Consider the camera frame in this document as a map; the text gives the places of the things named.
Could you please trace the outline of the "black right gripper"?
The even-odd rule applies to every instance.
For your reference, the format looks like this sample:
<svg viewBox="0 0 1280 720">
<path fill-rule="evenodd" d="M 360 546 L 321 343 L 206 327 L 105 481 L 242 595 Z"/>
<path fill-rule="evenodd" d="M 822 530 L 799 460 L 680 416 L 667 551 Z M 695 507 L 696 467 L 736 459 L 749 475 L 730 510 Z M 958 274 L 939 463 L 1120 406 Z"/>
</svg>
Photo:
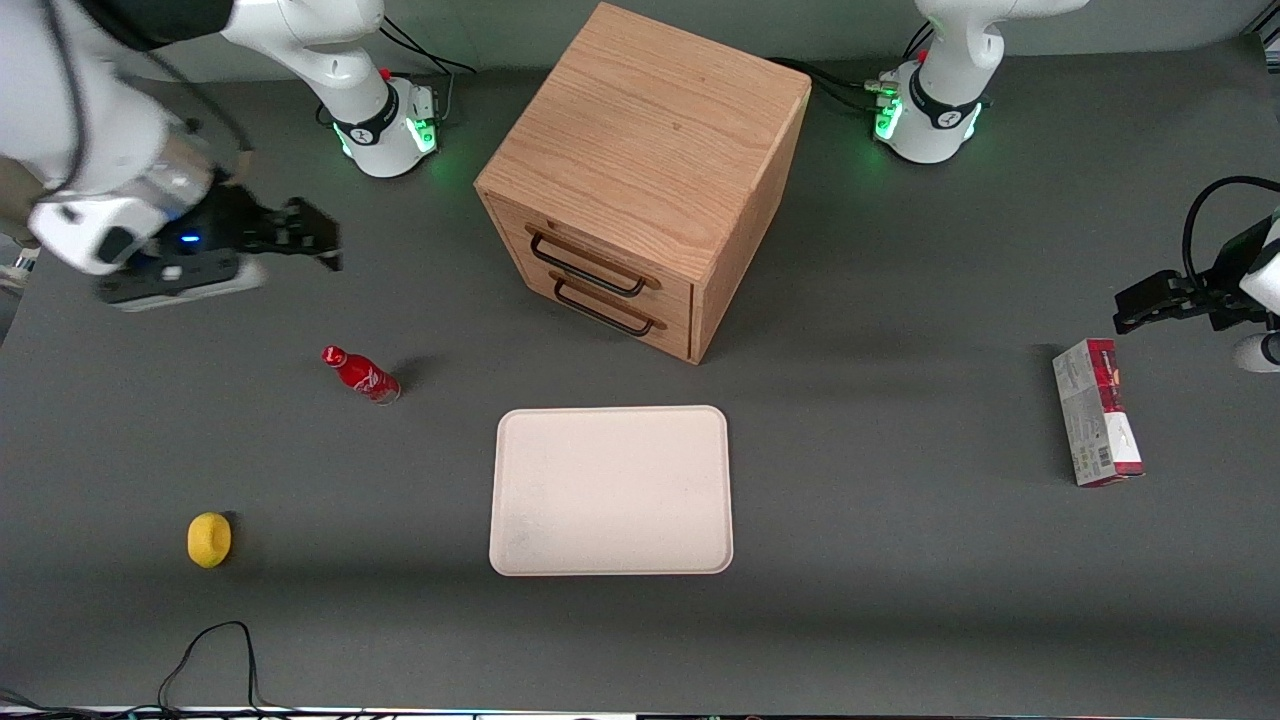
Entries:
<svg viewBox="0 0 1280 720">
<path fill-rule="evenodd" d="M 339 225 L 303 199 L 274 213 L 239 186 L 216 184 L 154 236 L 161 282 L 227 282 L 246 254 L 311 258 L 342 272 Z"/>
</svg>

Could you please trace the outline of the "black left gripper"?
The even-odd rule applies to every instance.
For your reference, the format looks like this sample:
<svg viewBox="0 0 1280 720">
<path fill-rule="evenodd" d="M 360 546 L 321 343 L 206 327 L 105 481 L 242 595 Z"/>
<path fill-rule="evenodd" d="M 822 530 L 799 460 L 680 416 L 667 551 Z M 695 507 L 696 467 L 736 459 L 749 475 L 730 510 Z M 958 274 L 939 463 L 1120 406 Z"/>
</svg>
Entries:
<svg viewBox="0 0 1280 720">
<path fill-rule="evenodd" d="M 1184 320 L 1208 314 L 1212 331 L 1242 324 L 1277 329 L 1277 314 L 1245 293 L 1240 282 L 1263 251 L 1274 219 L 1267 217 L 1231 237 L 1219 250 L 1212 266 L 1199 273 L 1213 306 L 1196 304 L 1196 287 L 1180 272 L 1161 270 L 1115 295 L 1114 329 L 1125 336 L 1162 320 Z"/>
</svg>

